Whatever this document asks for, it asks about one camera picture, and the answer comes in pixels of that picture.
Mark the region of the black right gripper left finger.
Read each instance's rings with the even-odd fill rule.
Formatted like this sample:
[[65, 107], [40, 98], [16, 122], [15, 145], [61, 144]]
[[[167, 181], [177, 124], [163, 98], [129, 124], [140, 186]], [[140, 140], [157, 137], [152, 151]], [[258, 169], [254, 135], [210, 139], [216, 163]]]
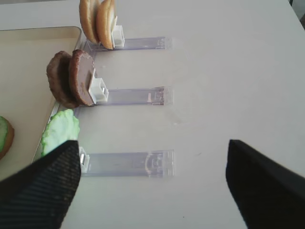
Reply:
[[59, 229], [80, 178], [78, 141], [68, 140], [0, 182], [0, 227]]

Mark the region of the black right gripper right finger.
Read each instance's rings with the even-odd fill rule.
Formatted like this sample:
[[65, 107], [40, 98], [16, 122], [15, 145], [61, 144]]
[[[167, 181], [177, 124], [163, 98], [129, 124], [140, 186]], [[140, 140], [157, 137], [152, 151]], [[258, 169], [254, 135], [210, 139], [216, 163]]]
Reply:
[[303, 229], [305, 179], [241, 140], [229, 141], [226, 182], [249, 229]]

